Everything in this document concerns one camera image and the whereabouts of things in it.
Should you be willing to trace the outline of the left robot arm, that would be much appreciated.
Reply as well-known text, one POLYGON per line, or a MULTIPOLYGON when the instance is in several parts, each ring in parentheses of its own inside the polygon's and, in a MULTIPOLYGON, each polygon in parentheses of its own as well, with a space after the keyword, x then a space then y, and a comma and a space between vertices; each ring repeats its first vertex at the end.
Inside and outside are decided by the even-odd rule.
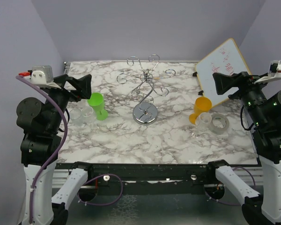
POLYGON ((85 163, 75 163, 69 178, 56 193, 52 181, 58 152, 63 146, 68 129, 58 135, 60 125, 67 127, 65 112, 69 102, 89 99, 91 75, 75 79, 68 75, 33 84, 31 79, 17 79, 43 95, 45 102, 34 97, 22 100, 16 109, 17 126, 24 131, 20 146, 26 178, 24 225, 64 225, 68 209, 81 186, 93 182, 94 173, 85 163))

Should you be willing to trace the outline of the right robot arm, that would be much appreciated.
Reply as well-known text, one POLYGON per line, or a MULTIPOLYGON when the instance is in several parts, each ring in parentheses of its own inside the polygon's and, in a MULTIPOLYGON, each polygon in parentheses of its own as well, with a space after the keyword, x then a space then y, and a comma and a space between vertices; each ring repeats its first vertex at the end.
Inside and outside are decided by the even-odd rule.
POLYGON ((248 224, 281 225, 281 90, 266 98, 262 77, 247 72, 214 73, 213 78, 219 95, 237 88, 229 98, 240 99, 252 119, 253 142, 263 171, 263 193, 248 186, 224 160, 208 163, 206 179, 222 183, 234 195, 248 224))

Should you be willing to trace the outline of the orange plastic wine glass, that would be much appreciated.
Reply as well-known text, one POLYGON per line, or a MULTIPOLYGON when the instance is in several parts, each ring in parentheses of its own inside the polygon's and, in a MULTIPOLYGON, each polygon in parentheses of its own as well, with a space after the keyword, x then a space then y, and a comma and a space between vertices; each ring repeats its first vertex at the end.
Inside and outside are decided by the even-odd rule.
POLYGON ((199 97, 196 99, 193 106, 193 113, 189 116, 189 121, 195 124, 197 117, 208 112, 212 108, 212 102, 207 97, 199 97))

